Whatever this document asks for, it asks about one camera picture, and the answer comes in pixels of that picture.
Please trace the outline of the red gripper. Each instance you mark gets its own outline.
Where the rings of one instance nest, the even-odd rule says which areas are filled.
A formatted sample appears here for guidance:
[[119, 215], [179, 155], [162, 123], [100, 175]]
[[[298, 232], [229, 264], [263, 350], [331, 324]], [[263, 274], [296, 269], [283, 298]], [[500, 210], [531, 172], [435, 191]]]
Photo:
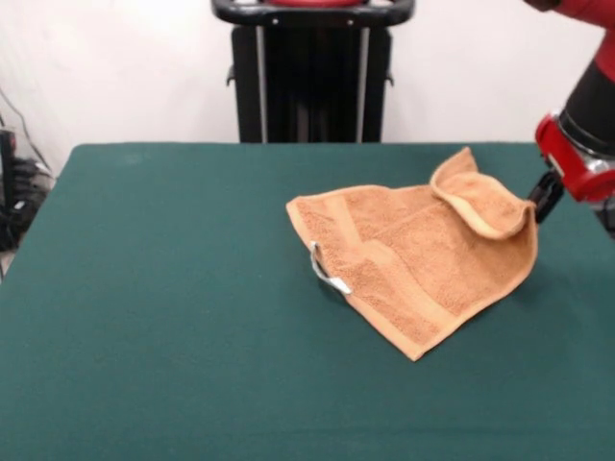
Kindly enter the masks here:
[[598, 154], [574, 141], [560, 126], [561, 114], [547, 114], [535, 140], [543, 159], [552, 167], [528, 195], [535, 204], [535, 221], [542, 224], [563, 196], [563, 186], [577, 202], [597, 203], [614, 195], [614, 157]]

